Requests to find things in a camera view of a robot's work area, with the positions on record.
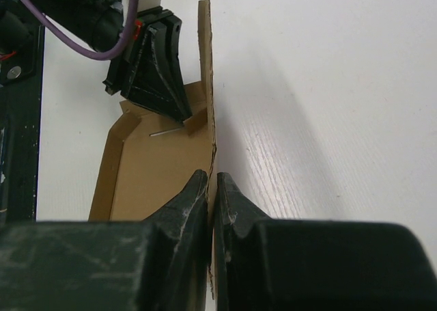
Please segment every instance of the brown cardboard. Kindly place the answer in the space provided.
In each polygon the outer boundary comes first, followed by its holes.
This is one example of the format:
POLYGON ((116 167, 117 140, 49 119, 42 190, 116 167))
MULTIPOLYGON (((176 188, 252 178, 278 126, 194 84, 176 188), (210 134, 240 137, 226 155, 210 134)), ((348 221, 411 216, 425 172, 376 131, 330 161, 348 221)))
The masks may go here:
POLYGON ((209 212, 216 191, 210 0, 199 2, 201 81, 186 85, 193 117, 180 124, 121 102, 109 131, 89 220, 142 220, 177 195, 193 172, 208 173, 209 212))

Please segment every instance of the bolt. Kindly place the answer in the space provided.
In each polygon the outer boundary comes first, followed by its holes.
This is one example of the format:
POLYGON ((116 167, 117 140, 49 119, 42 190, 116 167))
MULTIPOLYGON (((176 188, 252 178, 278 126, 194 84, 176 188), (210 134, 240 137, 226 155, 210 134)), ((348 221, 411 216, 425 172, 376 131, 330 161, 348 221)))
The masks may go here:
POLYGON ((15 66, 15 67, 10 69, 10 71, 8 72, 8 75, 6 75, 6 77, 8 78, 8 80, 15 80, 20 75, 21 75, 21 67, 15 66))

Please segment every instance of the screw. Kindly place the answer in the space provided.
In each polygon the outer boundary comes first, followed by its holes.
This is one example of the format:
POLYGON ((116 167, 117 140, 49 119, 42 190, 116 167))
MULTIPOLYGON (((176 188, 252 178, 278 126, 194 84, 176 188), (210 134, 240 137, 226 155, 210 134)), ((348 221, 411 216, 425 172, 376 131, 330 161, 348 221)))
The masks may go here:
POLYGON ((21 67, 15 66, 15 67, 10 69, 10 71, 8 72, 8 75, 6 75, 6 77, 8 78, 8 80, 15 80, 20 75, 21 75, 21 67))

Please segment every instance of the cardboard edge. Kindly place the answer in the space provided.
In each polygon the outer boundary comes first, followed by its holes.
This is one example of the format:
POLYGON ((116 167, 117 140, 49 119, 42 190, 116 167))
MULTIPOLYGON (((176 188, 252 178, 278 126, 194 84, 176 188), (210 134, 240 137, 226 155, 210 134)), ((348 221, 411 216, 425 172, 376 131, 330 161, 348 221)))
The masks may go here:
POLYGON ((126 138, 134 131, 140 121, 141 119, 134 114, 125 113, 109 130, 88 221, 108 221, 111 219, 123 145, 126 138))

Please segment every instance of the white surface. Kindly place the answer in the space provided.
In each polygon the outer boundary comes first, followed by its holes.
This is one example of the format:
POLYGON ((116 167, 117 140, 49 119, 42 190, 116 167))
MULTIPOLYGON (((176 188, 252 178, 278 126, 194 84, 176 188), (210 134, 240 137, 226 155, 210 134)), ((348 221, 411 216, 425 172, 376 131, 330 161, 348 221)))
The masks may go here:
MULTIPOLYGON (((196 80, 197 4, 181 60, 196 80)), ((275 217, 394 221, 437 264, 435 0, 212 0, 219 169, 275 217)), ((86 219, 119 116, 48 34, 38 219, 86 219)))

